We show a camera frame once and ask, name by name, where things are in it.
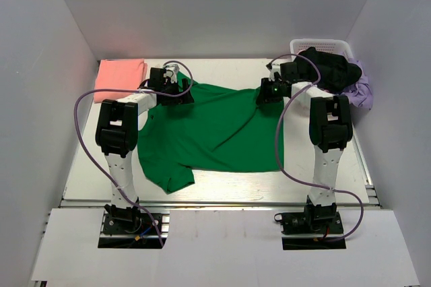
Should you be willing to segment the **green t shirt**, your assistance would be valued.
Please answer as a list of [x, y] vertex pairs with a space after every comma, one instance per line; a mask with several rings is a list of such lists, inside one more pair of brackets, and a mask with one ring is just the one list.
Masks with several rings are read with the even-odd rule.
[[195, 169], [277, 170], [275, 128], [284, 104], [258, 105], [258, 93], [195, 82], [193, 104], [150, 109], [137, 142], [145, 177], [169, 194], [194, 184]]

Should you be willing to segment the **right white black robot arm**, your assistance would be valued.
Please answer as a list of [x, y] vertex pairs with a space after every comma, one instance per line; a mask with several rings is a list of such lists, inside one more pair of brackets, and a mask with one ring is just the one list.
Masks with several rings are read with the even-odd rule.
[[282, 77], [281, 68], [273, 69], [273, 61], [267, 64], [269, 77], [261, 80], [257, 97], [258, 105], [290, 100], [281, 111], [275, 128], [275, 161], [280, 171], [295, 183], [310, 187], [304, 211], [304, 223], [312, 232], [320, 232], [329, 223], [328, 216], [334, 216], [337, 205], [335, 188], [339, 161], [347, 143], [353, 136], [349, 101], [346, 96], [325, 98], [313, 96], [309, 100], [309, 137], [314, 145], [313, 182], [301, 181], [286, 172], [279, 157], [279, 132], [288, 107], [297, 97], [317, 84], [312, 82], [299, 91], [292, 93], [292, 82]]

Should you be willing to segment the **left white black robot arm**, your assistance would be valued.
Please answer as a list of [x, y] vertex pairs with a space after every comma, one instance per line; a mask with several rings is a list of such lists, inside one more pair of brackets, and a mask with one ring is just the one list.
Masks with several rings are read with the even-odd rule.
[[152, 67], [150, 78], [136, 90], [118, 100], [105, 99], [100, 106], [96, 127], [96, 144], [108, 163], [112, 183], [112, 199], [105, 210], [120, 213], [119, 224], [127, 232], [141, 228], [142, 215], [137, 212], [139, 198], [133, 183], [132, 152], [138, 141], [139, 116], [159, 105], [192, 104], [193, 77], [178, 78], [180, 61], [167, 61], [162, 67]]

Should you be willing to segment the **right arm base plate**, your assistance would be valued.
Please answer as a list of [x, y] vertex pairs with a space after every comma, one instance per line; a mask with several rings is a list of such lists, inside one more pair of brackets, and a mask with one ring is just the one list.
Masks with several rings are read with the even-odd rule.
[[315, 220], [309, 222], [304, 212], [284, 212], [274, 215], [276, 223], [281, 224], [282, 233], [285, 235], [293, 234], [342, 234], [343, 224], [339, 212], [333, 218]]

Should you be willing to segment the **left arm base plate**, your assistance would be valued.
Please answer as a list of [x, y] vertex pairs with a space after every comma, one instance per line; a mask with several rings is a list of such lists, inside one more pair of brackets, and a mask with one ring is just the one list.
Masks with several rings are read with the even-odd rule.
[[104, 223], [102, 232], [107, 235], [134, 234], [135, 236], [157, 235], [154, 224], [162, 233], [164, 214], [151, 213], [137, 207], [118, 208], [115, 205], [104, 206]]

